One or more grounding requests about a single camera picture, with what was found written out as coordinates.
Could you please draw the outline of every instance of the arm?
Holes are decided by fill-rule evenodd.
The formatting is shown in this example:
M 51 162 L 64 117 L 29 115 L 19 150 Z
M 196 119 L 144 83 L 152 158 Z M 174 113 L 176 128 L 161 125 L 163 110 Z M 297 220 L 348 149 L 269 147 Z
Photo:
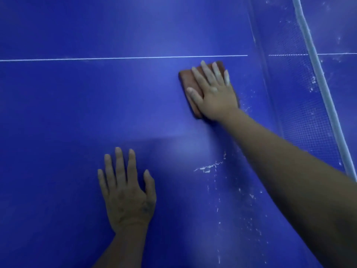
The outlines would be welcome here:
M 213 70 L 215 75 L 204 70 L 211 73 L 210 83 L 194 70 L 204 99 L 194 90 L 188 92 L 199 109 L 234 137 L 275 204 L 319 261 L 326 267 L 355 267 L 357 184 L 244 114 L 234 103 L 228 72 L 223 82 Z
M 116 175 L 111 157 L 106 154 L 104 161 L 107 182 L 101 169 L 98 170 L 98 179 L 109 222 L 116 235 L 93 268 L 140 268 L 147 227 L 155 210 L 155 183 L 146 170 L 144 193 L 137 181 L 134 151 L 129 151 L 127 178 L 120 148 L 115 149 L 115 155 Z

